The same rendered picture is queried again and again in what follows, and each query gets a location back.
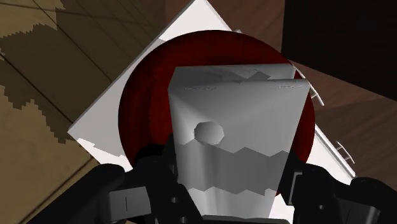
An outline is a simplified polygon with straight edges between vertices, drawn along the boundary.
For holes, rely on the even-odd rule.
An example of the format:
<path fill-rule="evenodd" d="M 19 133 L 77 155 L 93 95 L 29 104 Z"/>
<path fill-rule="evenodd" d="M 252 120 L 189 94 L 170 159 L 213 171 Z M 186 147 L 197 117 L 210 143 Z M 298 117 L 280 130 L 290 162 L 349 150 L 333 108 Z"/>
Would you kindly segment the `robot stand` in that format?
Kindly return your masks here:
<path fill-rule="evenodd" d="M 282 54 L 397 101 L 397 0 L 285 0 Z"/>

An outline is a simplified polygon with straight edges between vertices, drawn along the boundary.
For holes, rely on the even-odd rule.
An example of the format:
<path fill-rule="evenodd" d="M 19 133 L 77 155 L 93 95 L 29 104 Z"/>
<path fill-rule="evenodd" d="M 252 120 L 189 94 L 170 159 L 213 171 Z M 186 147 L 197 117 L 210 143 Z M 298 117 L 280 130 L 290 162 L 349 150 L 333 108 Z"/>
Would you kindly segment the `white chest of drawers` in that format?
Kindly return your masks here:
<path fill-rule="evenodd" d="M 193 31 L 225 30 L 229 26 L 208 0 L 191 0 L 176 18 L 130 63 L 95 102 L 71 125 L 68 133 L 99 163 L 132 166 L 122 149 L 118 133 L 118 107 L 124 86 L 138 63 L 162 43 Z M 309 163 L 324 167 L 334 178 L 349 184 L 356 173 L 319 127 L 314 127 Z"/>

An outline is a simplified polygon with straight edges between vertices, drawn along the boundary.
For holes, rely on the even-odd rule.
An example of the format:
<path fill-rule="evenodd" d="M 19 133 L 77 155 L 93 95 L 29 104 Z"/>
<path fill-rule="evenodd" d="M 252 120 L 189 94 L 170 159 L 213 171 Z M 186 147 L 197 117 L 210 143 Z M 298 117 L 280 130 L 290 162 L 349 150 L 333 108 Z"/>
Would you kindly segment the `dark red round plate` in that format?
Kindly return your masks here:
<path fill-rule="evenodd" d="M 118 130 L 127 158 L 135 163 L 139 150 L 150 144 L 165 144 L 168 136 L 173 136 L 168 87 L 176 68 L 278 64 L 292 67 L 268 44 L 231 31 L 191 32 L 156 47 L 133 70 L 120 100 Z M 296 72 L 294 78 L 301 79 Z M 314 124 L 314 107 L 308 94 L 289 151 L 302 162 L 311 152 Z"/>

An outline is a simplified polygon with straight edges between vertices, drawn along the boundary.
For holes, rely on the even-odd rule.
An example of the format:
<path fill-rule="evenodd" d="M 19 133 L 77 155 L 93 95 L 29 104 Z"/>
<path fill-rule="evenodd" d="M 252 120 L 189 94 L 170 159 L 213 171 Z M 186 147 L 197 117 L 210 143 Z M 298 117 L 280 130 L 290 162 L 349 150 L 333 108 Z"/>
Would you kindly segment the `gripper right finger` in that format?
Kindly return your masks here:
<path fill-rule="evenodd" d="M 397 191 L 373 178 L 350 184 L 290 152 L 277 192 L 294 207 L 292 224 L 397 224 Z"/>

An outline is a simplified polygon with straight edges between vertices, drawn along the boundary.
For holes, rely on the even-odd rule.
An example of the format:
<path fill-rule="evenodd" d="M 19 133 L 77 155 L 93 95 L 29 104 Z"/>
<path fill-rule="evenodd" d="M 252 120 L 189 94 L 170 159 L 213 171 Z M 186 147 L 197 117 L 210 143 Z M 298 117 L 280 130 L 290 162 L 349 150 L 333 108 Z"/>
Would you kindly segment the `white gable-top carton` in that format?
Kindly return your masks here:
<path fill-rule="evenodd" d="M 294 73 L 287 64 L 175 69 L 178 181 L 201 215 L 269 216 L 309 93 Z"/>

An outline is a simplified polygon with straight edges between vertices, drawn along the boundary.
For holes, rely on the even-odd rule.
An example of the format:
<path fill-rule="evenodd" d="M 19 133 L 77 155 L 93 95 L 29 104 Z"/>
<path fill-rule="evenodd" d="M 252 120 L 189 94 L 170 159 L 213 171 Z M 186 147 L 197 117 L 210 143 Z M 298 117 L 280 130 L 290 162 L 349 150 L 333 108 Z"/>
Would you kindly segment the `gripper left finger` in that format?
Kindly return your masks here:
<path fill-rule="evenodd" d="M 172 135 L 137 154 L 131 171 L 115 164 L 91 169 L 27 224 L 202 224 L 178 183 Z"/>

